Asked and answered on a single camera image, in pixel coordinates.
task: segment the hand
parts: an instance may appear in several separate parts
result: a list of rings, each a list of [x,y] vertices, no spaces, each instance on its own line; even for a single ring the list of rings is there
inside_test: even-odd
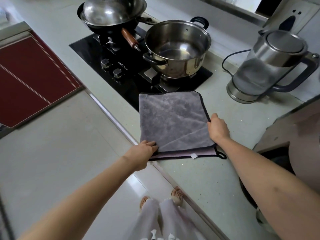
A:
[[[220,119],[216,113],[212,114],[211,122],[208,122],[208,130],[211,140],[217,144],[221,139],[230,138],[230,131],[226,122]]]
[[[142,141],[138,145],[132,146],[125,154],[124,158],[132,163],[135,171],[140,171],[147,166],[147,162],[154,152],[158,150],[155,141]]]

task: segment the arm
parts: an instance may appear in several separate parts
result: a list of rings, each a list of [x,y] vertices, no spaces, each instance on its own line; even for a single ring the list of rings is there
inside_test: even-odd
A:
[[[320,196],[287,170],[232,140],[216,113],[208,128],[280,238],[319,239]]]
[[[155,142],[135,145],[109,168],[51,209],[19,240],[80,240],[106,202],[135,171],[144,169],[158,149]]]

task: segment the power cord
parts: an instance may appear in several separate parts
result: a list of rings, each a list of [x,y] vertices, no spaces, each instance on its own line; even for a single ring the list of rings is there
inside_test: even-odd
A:
[[[242,53],[242,52],[248,52],[248,51],[251,51],[251,49],[246,49],[246,50],[242,50],[242,51],[234,52],[234,53],[232,53],[232,54],[228,55],[228,56],[227,56],[227,57],[222,61],[222,64],[221,64],[222,69],[223,69],[223,70],[225,70],[226,72],[228,72],[228,73],[229,73],[229,75],[230,75],[231,77],[233,77],[232,73],[231,73],[231,72],[229,72],[226,68],[224,68],[224,66],[223,66],[224,62],[225,62],[225,61],[226,61],[226,59],[228,59],[230,56],[233,56],[233,55],[235,55],[235,54],[239,54],[239,53]]]

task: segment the leg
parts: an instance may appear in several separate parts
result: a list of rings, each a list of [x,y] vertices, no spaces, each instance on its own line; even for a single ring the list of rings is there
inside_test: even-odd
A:
[[[186,210],[179,205],[182,204],[180,190],[171,192],[172,199],[167,199],[160,203],[162,214],[162,235],[164,239],[192,239],[205,240],[194,223],[189,218]]]
[[[137,220],[129,228],[123,239],[150,240],[162,238],[158,223],[158,203],[145,196],[141,200],[140,209],[141,213],[139,213]]]

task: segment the white pants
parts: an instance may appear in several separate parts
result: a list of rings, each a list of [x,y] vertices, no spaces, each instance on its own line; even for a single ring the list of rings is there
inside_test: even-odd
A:
[[[186,210],[176,206],[172,199],[167,199],[160,204],[153,199],[147,199],[124,239],[206,240],[193,224]]]

